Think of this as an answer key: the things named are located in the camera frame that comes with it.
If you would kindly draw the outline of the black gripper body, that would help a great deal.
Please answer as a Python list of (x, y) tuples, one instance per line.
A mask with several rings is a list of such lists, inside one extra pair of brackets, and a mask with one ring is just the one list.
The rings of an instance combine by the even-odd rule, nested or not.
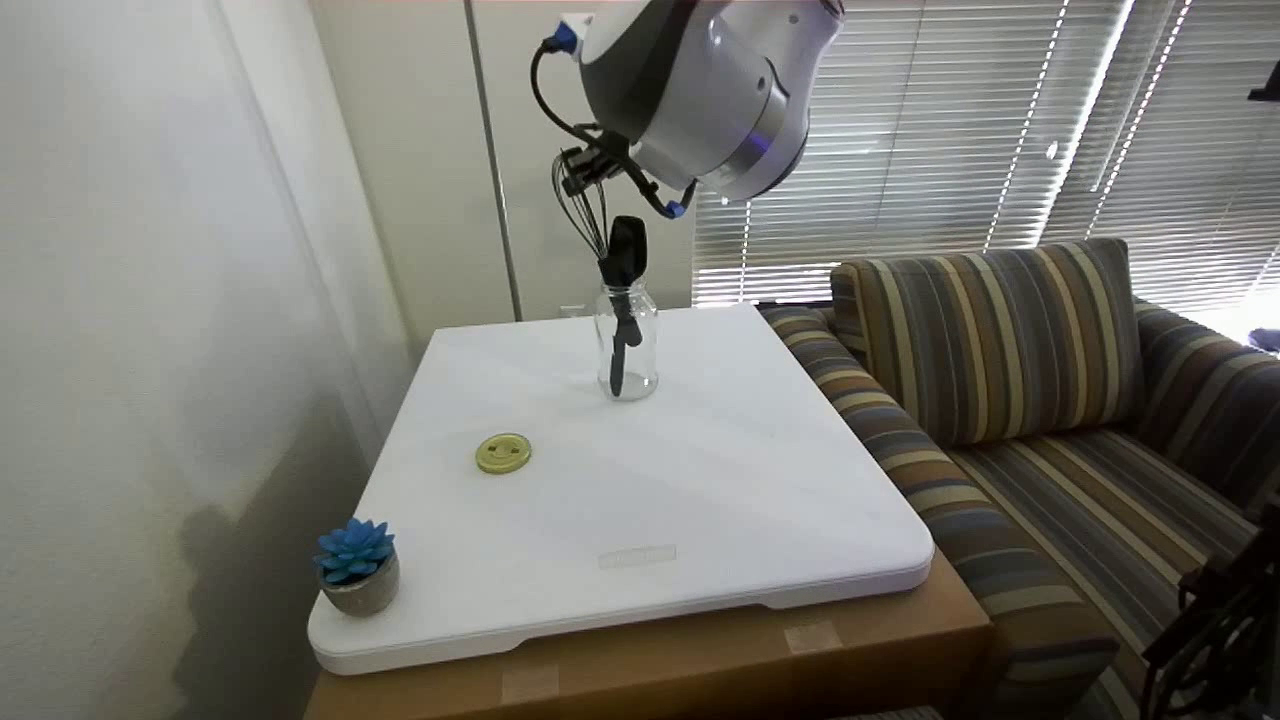
[(579, 133), (575, 145), (555, 157), (555, 173), (555, 192), (565, 202), (579, 202), (586, 188), (602, 188), (612, 176), (626, 176), (656, 214), (669, 214), (669, 206), (659, 202), (659, 186), (632, 159), (626, 140), (617, 133)]

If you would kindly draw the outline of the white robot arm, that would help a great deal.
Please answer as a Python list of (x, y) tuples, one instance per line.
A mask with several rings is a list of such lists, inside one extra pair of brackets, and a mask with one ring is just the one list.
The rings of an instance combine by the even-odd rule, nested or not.
[(697, 188), (772, 192), (805, 157), (815, 65), (844, 0), (612, 0), (565, 15), (531, 53), (541, 114), (575, 150), (558, 188), (626, 176), (669, 220)]

